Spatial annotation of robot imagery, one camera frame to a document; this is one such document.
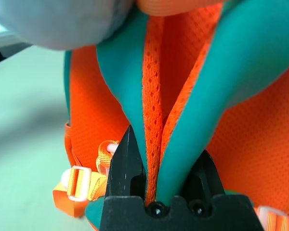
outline orange mesh fabric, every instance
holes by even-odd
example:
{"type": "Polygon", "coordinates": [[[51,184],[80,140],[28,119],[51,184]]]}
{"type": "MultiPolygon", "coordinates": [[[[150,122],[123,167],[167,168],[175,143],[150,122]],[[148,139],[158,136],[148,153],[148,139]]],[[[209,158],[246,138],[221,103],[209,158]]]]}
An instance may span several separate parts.
{"type": "Polygon", "coordinates": [[[155,199],[160,143],[163,130],[159,82],[159,60],[162,43],[163,18],[151,17],[147,26],[143,63],[144,130],[148,161],[148,187],[145,203],[155,199]]]}
{"type": "Polygon", "coordinates": [[[120,140],[129,123],[100,74],[94,46],[73,52],[70,96],[73,153],[82,166],[97,171],[99,144],[120,140]]]}
{"type": "Polygon", "coordinates": [[[228,110],[208,151],[225,188],[289,215],[289,70],[228,110]]]}
{"type": "Polygon", "coordinates": [[[165,118],[212,33],[222,5],[165,18],[160,56],[162,114],[165,118]]]}
{"type": "MultiPolygon", "coordinates": [[[[172,108],[201,49],[205,46],[203,55],[197,62],[196,69],[199,71],[209,47],[206,42],[218,20],[220,10],[221,5],[216,5],[180,16],[151,17],[149,20],[143,64],[143,107],[148,161],[147,204],[154,200],[156,194],[162,118],[172,108]]],[[[189,86],[193,86],[197,78],[195,72],[192,72],[191,76],[193,79],[189,86]]]]}

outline strap adjuster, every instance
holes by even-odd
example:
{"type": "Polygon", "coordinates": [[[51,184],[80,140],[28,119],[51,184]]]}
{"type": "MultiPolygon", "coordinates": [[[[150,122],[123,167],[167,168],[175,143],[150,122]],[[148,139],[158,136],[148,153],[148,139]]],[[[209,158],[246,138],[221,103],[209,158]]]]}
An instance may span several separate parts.
{"type": "Polygon", "coordinates": [[[88,167],[73,166],[68,182],[67,195],[72,201],[88,200],[92,170],[88,167]]]}

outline black plastic tool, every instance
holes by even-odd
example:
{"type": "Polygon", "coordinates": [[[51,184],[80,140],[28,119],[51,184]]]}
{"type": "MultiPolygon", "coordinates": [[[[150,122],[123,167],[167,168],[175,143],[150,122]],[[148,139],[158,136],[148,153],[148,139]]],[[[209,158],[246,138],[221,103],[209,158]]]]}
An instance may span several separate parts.
{"type": "Polygon", "coordinates": [[[111,161],[100,231],[263,231],[248,197],[226,195],[204,151],[170,206],[144,206],[145,171],[131,127],[111,161]]]}

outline white plastic buckle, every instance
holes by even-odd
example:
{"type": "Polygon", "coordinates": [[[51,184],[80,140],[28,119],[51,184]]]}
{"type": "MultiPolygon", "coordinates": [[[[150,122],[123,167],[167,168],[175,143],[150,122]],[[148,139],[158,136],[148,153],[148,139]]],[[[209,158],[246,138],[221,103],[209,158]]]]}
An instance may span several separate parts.
{"type": "Polygon", "coordinates": [[[80,166],[73,166],[72,169],[82,170],[83,178],[81,182],[81,189],[80,189],[79,197],[68,196],[68,198],[76,202],[86,201],[88,198],[88,193],[89,193],[89,188],[90,188],[92,170],[88,167],[80,167],[80,166]]]}

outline table surface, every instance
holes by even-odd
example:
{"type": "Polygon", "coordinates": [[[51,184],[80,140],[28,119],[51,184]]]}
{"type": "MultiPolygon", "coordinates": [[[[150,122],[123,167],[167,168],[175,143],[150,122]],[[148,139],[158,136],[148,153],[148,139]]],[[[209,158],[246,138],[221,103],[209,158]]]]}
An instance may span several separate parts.
{"type": "Polygon", "coordinates": [[[69,168],[63,58],[30,47],[0,63],[0,231],[92,231],[53,204],[69,168]]]}
{"type": "Polygon", "coordinates": [[[11,31],[8,31],[0,25],[0,47],[13,45],[22,42],[22,40],[11,31]]]}

